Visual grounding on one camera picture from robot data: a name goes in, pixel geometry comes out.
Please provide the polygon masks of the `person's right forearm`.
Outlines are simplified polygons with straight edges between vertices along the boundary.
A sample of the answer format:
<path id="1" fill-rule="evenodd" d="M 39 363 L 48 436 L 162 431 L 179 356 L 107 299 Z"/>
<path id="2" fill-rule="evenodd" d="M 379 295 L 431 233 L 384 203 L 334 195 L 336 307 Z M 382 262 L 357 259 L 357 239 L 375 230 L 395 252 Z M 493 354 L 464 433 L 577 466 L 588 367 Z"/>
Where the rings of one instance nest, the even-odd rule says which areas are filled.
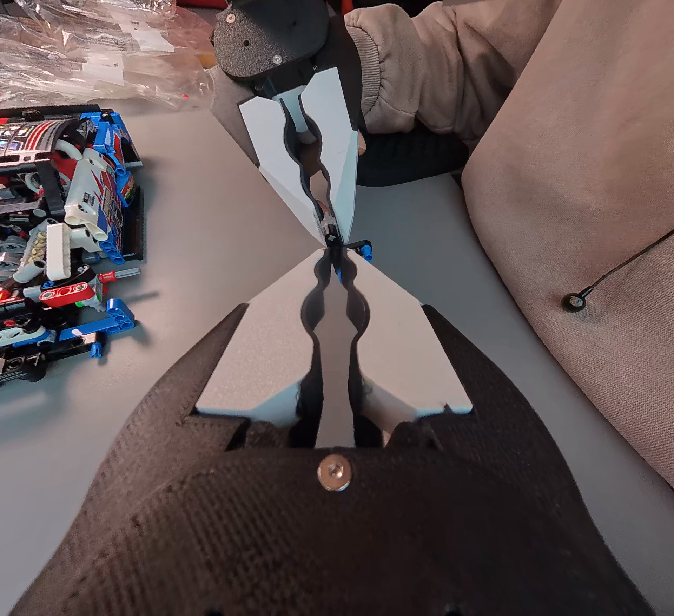
<path id="1" fill-rule="evenodd" d="M 562 0 L 488 0 L 416 17 L 397 5 L 359 8 L 345 24 L 361 62 L 371 134 L 422 123 L 473 150 L 499 112 Z"/>

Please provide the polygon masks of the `toy brick race car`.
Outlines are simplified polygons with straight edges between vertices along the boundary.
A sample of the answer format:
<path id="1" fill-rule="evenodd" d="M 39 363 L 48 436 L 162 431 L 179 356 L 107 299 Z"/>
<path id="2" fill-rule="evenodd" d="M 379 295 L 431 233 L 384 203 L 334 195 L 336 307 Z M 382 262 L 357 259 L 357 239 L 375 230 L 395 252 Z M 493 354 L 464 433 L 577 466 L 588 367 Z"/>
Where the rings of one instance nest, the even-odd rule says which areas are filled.
<path id="1" fill-rule="evenodd" d="M 140 273 L 141 158 L 121 116 L 98 105 L 1 111 L 1 384 L 103 354 L 136 318 L 108 295 Z"/>

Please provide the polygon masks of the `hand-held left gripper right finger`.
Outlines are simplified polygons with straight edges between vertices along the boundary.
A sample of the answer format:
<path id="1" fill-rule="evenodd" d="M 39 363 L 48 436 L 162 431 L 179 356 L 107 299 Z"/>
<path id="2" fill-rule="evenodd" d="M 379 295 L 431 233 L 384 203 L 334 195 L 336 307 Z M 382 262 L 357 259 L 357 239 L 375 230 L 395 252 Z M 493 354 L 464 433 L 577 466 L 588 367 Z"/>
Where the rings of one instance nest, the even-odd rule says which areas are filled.
<path id="1" fill-rule="evenodd" d="M 422 304 L 355 250 L 343 252 L 351 346 L 349 393 L 356 415 L 421 418 L 473 409 Z"/>

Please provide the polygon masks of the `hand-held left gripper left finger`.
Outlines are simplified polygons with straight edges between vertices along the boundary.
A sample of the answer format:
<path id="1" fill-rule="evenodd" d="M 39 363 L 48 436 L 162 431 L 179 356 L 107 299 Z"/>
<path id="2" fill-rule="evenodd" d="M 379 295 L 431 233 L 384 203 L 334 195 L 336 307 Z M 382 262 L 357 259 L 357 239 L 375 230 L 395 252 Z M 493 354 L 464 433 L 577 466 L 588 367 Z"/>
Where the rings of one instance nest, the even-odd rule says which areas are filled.
<path id="1" fill-rule="evenodd" d="M 330 254 L 318 250 L 250 301 L 197 401 L 200 414 L 272 424 L 321 417 L 316 326 L 329 282 Z"/>

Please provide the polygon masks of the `black hoodie drawstring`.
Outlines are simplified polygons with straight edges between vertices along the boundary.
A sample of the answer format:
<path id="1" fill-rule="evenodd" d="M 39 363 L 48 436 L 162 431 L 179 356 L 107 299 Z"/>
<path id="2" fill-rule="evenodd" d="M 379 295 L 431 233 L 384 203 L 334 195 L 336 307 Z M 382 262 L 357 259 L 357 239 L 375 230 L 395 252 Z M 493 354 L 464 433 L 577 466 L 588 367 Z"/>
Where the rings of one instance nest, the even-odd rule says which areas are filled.
<path id="1" fill-rule="evenodd" d="M 641 258 L 643 255 L 649 253 L 651 250 L 657 248 L 660 244 L 665 241 L 668 241 L 670 237 L 673 236 L 673 229 L 669 230 L 666 234 L 663 234 L 660 238 L 656 239 L 650 243 L 647 247 L 639 250 L 637 253 L 627 258 L 619 265 L 611 268 L 608 272 L 597 278 L 594 283 L 586 286 L 581 291 L 569 292 L 566 294 L 560 301 L 561 308 L 569 313 L 578 313 L 583 311 L 587 305 L 588 296 L 605 280 L 607 280 L 611 275 L 621 271 L 623 268 L 627 267 L 631 263 L 635 262 L 637 259 Z"/>

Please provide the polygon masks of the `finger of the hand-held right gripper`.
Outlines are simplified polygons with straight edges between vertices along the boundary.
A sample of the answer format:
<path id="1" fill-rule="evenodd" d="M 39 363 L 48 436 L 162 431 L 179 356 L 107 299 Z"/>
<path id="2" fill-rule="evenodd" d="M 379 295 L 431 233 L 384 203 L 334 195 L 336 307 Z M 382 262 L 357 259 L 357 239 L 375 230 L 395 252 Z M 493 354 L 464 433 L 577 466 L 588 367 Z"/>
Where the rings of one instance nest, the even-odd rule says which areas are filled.
<path id="1" fill-rule="evenodd" d="M 326 244 L 322 213 L 294 153 L 295 123 L 281 100 L 254 96 L 239 105 L 259 161 L 259 171 L 305 229 Z"/>
<path id="2" fill-rule="evenodd" d="M 319 140 L 319 164 L 328 184 L 328 213 L 348 242 L 355 213 L 358 142 L 352 128 L 338 69 L 316 72 L 300 94 L 309 131 Z"/>

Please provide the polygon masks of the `pile of clear plastic bags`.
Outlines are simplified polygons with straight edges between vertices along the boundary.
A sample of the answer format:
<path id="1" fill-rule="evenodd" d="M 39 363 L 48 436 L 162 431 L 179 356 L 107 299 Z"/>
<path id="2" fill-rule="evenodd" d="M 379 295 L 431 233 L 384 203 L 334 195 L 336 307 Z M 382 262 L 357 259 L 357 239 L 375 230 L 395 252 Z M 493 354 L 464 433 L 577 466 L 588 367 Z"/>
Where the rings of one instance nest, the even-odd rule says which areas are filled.
<path id="1" fill-rule="evenodd" d="M 1 107 L 141 98 L 208 106 L 212 27 L 175 0 L 11 0 L 1 15 Z"/>

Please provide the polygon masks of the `grey desk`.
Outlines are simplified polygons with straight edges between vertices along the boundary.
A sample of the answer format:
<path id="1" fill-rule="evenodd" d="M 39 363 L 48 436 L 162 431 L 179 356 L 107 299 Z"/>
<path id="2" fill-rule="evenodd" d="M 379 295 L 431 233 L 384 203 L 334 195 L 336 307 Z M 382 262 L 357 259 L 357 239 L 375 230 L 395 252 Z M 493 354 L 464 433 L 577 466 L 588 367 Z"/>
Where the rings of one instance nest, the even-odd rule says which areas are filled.
<path id="1" fill-rule="evenodd" d="M 101 359 L 1 389 L 1 614 L 63 539 L 111 443 L 156 380 L 241 302 L 318 249 L 207 110 L 113 104 L 141 155 L 146 254 L 114 295 L 138 325 Z M 611 551 L 673 614 L 673 490 L 564 373 L 476 241 L 451 176 L 358 188 L 374 265 L 484 352 L 543 420 Z"/>

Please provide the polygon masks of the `person's beige hoodie torso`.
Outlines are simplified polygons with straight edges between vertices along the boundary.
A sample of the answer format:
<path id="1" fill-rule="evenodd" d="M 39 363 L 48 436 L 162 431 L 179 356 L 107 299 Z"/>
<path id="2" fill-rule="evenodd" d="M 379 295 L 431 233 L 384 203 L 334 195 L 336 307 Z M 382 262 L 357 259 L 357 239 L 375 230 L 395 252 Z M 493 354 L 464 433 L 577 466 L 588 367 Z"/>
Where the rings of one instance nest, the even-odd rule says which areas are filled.
<path id="1" fill-rule="evenodd" d="M 562 0 L 473 152 L 479 241 L 537 335 L 673 484 L 673 0 Z"/>

